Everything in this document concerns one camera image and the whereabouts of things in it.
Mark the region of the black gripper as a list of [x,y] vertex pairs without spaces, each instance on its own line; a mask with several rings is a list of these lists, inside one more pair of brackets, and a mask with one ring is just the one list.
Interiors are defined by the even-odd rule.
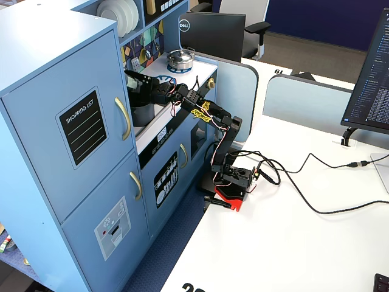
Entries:
[[146,106],[151,103],[168,104],[182,101],[182,97],[177,93],[177,86],[172,82],[160,82],[155,77],[132,70],[125,70],[124,73],[129,88],[138,88],[143,85],[151,86],[151,91],[131,91],[131,106]]

